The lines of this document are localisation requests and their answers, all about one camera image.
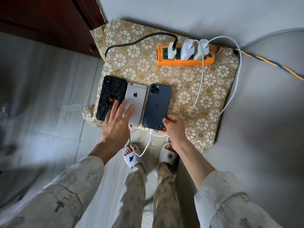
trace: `person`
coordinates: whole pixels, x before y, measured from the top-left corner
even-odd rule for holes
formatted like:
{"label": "person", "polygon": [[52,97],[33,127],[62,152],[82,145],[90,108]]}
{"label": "person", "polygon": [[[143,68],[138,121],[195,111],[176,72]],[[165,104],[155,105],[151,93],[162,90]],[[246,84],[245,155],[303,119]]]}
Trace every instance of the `person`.
{"label": "person", "polygon": [[[23,204],[11,217],[0,221],[1,228],[75,227],[93,199],[104,166],[127,143],[131,105],[123,116],[126,101],[115,101],[105,118],[101,142],[91,153],[70,166]],[[184,124],[175,115],[163,119],[171,143],[161,151],[157,169],[158,186],[153,200],[153,227],[182,227],[175,197],[172,160],[180,156],[196,188],[194,197],[201,227],[280,227],[261,207],[253,203],[231,172],[217,171],[186,138]],[[141,227],[147,181],[144,162],[130,145],[124,152],[132,168],[120,195],[112,227]]]}

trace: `red spider logo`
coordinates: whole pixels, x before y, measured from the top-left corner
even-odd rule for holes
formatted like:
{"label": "red spider logo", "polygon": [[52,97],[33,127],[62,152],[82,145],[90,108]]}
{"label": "red spider logo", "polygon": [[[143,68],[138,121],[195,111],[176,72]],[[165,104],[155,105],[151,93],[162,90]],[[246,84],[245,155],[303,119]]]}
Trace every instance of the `red spider logo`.
{"label": "red spider logo", "polygon": [[113,104],[115,102],[115,100],[116,100],[116,97],[113,97],[113,96],[108,97],[108,101],[110,104]]}

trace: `wooden cabinet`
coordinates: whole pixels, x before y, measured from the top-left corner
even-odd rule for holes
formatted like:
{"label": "wooden cabinet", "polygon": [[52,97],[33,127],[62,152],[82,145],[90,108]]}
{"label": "wooden cabinet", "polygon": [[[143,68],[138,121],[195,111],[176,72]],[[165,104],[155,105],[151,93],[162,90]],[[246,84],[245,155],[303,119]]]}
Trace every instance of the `wooden cabinet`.
{"label": "wooden cabinet", "polygon": [[102,24],[96,0],[0,0],[0,31],[95,57]]}

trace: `smartphone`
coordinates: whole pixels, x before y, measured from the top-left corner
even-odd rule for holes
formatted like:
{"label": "smartphone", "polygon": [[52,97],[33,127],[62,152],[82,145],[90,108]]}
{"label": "smartphone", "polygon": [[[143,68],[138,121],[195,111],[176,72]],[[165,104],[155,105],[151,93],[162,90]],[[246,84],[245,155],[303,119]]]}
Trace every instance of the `smartphone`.
{"label": "smartphone", "polygon": [[127,81],[113,76],[105,76],[96,113],[97,120],[104,121],[108,111],[112,109],[114,101],[120,105],[125,99]]}
{"label": "smartphone", "polygon": [[150,85],[142,126],[163,130],[163,118],[167,115],[171,96],[171,87],[153,83]]}
{"label": "smartphone", "polygon": [[137,84],[133,82],[129,82],[127,85],[127,91],[125,95],[125,99],[127,101],[127,105],[124,113],[127,111],[129,106],[134,104],[134,112],[129,120],[129,125],[138,126],[140,123],[141,113],[143,110],[143,104],[145,103],[147,87],[142,84]]}

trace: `patterned pants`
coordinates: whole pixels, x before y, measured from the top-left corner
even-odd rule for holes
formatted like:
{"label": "patterned pants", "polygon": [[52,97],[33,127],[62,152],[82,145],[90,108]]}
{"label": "patterned pants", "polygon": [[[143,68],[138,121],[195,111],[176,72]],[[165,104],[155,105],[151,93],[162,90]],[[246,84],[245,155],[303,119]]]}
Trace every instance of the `patterned pants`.
{"label": "patterned pants", "polygon": [[[147,176],[135,165],[121,192],[112,228],[141,227],[145,207]],[[175,183],[167,166],[158,170],[158,186],[153,199],[153,226],[182,227],[182,218],[175,196]]]}

